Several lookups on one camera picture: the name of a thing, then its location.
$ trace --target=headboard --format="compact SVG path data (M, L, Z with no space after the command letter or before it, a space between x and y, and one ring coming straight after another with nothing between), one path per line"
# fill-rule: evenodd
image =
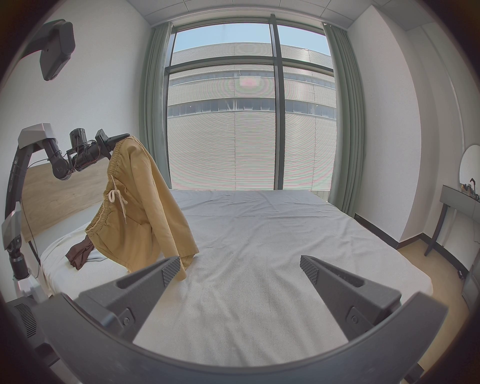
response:
M74 172L66 181L53 176L50 163L29 168L22 191L22 234L25 241L101 202L107 185L107 167L108 160L102 159L82 172Z

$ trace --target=wooden floor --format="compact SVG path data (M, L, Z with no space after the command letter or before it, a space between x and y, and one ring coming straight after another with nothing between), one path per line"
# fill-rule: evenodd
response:
M423 254L426 249L427 244L418 240L398 250L414 266L430 277L433 284L433 297L448 307L448 314L440 331L419 361L425 371L432 367L445 352L469 313L462 297L463 280L458 278L456 269L435 250L425 257Z

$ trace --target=building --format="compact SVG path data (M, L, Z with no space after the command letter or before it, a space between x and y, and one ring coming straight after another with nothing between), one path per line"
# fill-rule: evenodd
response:
M232 55L271 56L270 44L225 43L174 52L171 64ZM332 68L330 56L282 46L283 57ZM336 151L333 76L284 67L284 189L329 191ZM170 75L168 160L177 189L273 189L272 65L221 65Z

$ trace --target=white bed sheet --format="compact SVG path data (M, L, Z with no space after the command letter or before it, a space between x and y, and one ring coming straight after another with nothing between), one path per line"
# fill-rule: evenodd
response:
M302 254L398 289L402 302L417 291L432 294L427 275L311 192L172 193L200 252L187 279L170 283L137 335L134 343L143 348L203 364L258 366L346 343L299 267ZM80 229L42 254L53 292L76 298L126 273L109 259L71 267L65 253L83 238Z

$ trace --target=mirror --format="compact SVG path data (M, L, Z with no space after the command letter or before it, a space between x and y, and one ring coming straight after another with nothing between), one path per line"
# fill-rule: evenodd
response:
M480 182L480 145L473 144L467 148L460 163L460 184L471 184L473 178L478 184Z

